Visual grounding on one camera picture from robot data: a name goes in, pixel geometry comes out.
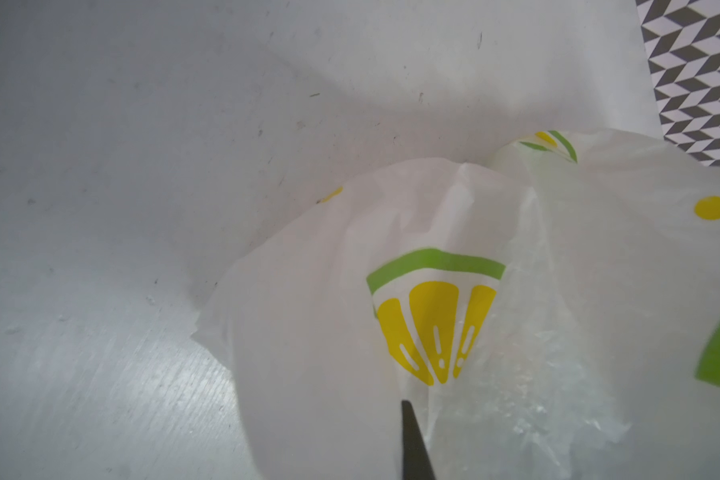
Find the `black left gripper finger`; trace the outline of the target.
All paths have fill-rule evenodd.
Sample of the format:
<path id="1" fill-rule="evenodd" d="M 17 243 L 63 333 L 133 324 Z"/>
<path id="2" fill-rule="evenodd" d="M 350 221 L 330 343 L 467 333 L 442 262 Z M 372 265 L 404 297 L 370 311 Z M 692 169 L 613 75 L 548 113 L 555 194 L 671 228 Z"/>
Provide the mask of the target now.
<path id="1" fill-rule="evenodd" d="M 435 480 L 434 470 L 410 401 L 401 402 L 402 479 Z"/>

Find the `white lemon-print plastic bag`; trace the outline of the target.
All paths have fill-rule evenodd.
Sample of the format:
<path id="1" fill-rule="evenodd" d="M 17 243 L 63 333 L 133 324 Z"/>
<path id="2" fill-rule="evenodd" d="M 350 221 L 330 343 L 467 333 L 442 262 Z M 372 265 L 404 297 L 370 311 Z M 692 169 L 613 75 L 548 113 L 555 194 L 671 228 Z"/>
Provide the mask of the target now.
<path id="1" fill-rule="evenodd" d="M 195 340 L 266 479 L 720 479 L 720 168 L 544 131 L 349 181 L 238 260 Z"/>

